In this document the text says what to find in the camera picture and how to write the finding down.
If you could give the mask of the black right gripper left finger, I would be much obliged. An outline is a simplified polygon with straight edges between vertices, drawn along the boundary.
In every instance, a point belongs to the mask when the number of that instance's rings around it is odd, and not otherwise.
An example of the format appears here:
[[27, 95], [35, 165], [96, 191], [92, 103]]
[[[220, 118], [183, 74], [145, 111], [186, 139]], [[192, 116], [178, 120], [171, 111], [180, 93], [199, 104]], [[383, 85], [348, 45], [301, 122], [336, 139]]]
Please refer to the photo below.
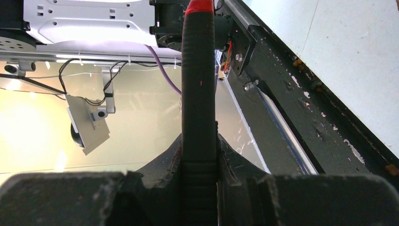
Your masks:
[[181, 137], [137, 171], [21, 173], [0, 188], [3, 226], [176, 226]]

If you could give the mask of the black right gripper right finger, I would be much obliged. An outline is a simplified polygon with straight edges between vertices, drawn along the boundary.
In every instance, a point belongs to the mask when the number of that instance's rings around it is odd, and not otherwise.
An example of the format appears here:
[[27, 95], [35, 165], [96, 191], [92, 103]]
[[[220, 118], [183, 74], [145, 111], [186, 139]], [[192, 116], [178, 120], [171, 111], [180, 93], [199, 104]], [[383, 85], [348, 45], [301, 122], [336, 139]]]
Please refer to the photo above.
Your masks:
[[374, 175], [275, 175], [217, 136], [222, 226], [396, 226], [399, 194]]

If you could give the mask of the red black utility knife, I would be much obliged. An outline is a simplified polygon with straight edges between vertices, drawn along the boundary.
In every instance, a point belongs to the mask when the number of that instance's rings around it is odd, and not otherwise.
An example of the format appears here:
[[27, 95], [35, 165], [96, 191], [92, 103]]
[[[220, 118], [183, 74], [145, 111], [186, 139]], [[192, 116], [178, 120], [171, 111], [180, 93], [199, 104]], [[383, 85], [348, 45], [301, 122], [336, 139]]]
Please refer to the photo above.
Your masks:
[[182, 37], [183, 226], [215, 226], [218, 221], [214, 50], [214, 4], [192, 0], [185, 11]]

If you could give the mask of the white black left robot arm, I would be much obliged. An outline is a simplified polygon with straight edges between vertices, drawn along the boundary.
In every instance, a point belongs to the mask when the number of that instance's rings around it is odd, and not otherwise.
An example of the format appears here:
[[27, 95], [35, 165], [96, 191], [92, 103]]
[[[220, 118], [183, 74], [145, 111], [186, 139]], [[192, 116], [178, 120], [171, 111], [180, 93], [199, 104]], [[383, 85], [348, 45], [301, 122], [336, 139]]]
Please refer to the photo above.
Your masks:
[[1, 52], [132, 55], [143, 44], [182, 49], [187, 0], [3, 0]]

